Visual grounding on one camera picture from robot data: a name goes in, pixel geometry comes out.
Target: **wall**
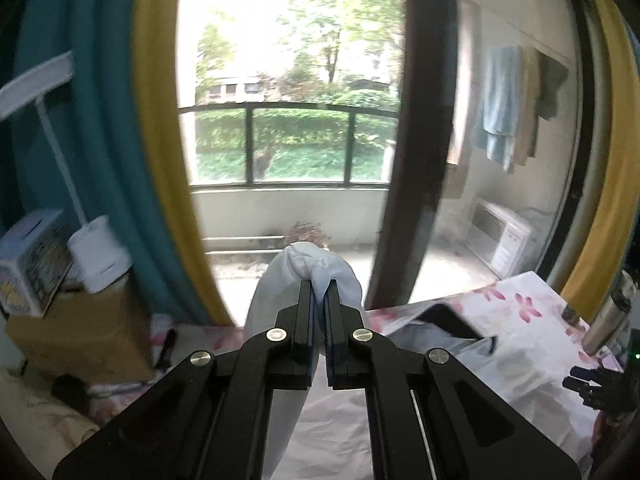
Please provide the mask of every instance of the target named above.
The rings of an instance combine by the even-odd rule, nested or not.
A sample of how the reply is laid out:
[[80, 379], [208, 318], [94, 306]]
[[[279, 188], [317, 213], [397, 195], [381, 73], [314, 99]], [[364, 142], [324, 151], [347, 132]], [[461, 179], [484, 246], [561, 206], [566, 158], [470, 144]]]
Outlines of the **wall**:
[[539, 119], [535, 158], [504, 173], [486, 153], [472, 148], [463, 195], [443, 200], [436, 233], [463, 237], [476, 196], [519, 211], [536, 208], [555, 214], [572, 167], [578, 117], [577, 43], [568, 0], [472, 0], [481, 7], [482, 49], [503, 44], [535, 46], [569, 69], [558, 92], [558, 114]]
[[286, 234], [296, 222], [320, 224], [334, 244], [378, 239], [386, 191], [243, 189], [191, 194], [203, 238]]

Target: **air conditioner unit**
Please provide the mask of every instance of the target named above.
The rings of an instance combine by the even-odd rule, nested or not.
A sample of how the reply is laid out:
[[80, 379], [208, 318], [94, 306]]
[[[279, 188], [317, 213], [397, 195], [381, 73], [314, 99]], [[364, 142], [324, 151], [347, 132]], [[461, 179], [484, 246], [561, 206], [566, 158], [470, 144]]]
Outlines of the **air conditioner unit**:
[[466, 246], [501, 279], [534, 267], [540, 230], [511, 209], [485, 200], [472, 208]]

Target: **tree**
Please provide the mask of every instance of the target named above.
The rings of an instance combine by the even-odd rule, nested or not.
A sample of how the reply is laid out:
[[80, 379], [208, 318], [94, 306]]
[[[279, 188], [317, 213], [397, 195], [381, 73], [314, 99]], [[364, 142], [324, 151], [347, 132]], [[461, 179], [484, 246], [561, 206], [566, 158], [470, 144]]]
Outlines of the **tree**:
[[397, 112], [400, 101], [388, 92], [379, 90], [351, 90], [334, 100], [335, 105], [357, 106], [360, 108], [375, 108]]
[[321, 83], [314, 58], [306, 52], [298, 52], [293, 66], [278, 80], [278, 91], [294, 101], [305, 101]]
[[282, 41], [295, 52], [306, 52], [337, 79], [340, 53], [364, 42], [364, 53], [377, 68], [386, 54], [392, 81], [399, 78], [404, 51], [404, 8], [401, 0], [289, 0], [278, 22], [285, 27]]
[[350, 0], [353, 19], [347, 32], [352, 40], [367, 43], [365, 53], [380, 64], [389, 54], [388, 72], [393, 82], [399, 78], [404, 54], [404, 3], [401, 0]]
[[289, 0], [278, 22], [287, 28], [283, 42], [296, 52], [321, 60], [329, 83], [334, 82], [345, 27], [344, 0]]
[[196, 62], [196, 102], [213, 85], [212, 72], [220, 70], [233, 58], [233, 44], [224, 38], [215, 23], [207, 23], [198, 42], [198, 60]]

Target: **metal thermos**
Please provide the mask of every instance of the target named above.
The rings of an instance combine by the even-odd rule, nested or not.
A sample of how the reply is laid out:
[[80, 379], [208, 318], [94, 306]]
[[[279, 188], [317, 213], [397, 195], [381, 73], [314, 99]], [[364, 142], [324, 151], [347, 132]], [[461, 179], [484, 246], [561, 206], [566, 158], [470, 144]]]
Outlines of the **metal thermos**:
[[631, 302], [635, 293], [636, 286], [633, 280], [623, 270], [611, 295], [582, 338], [582, 348], [587, 355], [596, 355], [598, 350], [606, 345], [622, 326], [631, 310]]

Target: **black object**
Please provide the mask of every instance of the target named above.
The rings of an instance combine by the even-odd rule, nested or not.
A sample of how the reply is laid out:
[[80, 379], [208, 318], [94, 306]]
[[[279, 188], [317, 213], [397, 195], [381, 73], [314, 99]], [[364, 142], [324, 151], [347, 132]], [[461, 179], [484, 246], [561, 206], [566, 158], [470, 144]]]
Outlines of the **black object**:
[[590, 480], [638, 478], [640, 460], [640, 331], [633, 329], [624, 373], [573, 367], [562, 386], [586, 406], [602, 410], [593, 447]]
[[[364, 388], [376, 480], [572, 480], [575, 463], [442, 349], [397, 349], [324, 297], [329, 383]], [[311, 384], [314, 295], [235, 352], [195, 352], [58, 465], [54, 480], [261, 478], [273, 389]]]
[[458, 68], [458, 0], [405, 0], [396, 152], [367, 310], [409, 302], [447, 173]]
[[580, 314], [571, 305], [567, 305], [562, 311], [562, 320], [575, 328], [580, 325]]
[[[593, 47], [589, 34], [589, 22], [586, 9], [593, 9], [593, 0], [569, 0], [574, 8], [575, 31], [580, 47], [580, 77], [582, 81], [582, 113], [580, 117], [577, 150], [574, 159], [574, 168], [566, 190], [566, 199], [562, 210], [558, 215], [556, 228], [550, 237], [548, 247], [544, 251], [536, 274], [546, 280], [553, 270], [558, 257], [561, 254], [564, 243], [569, 235], [569, 230], [574, 223], [578, 211], [578, 205], [582, 198], [582, 188], [587, 177], [591, 156], [591, 141], [593, 140], [593, 127], [595, 120], [595, 68], [593, 60]], [[596, 33], [602, 36], [600, 20], [591, 20]]]
[[417, 319], [424, 323], [434, 324], [445, 332], [449, 332], [453, 337], [478, 341], [482, 339], [482, 335], [446, 303], [436, 303], [430, 306]]
[[171, 354], [174, 351], [176, 339], [178, 339], [178, 333], [173, 328], [169, 329], [169, 332], [166, 333], [158, 362], [154, 367], [156, 370], [165, 372], [171, 367]]
[[86, 394], [86, 386], [77, 377], [70, 374], [56, 377], [51, 385], [51, 395], [76, 412], [89, 416], [89, 397]]

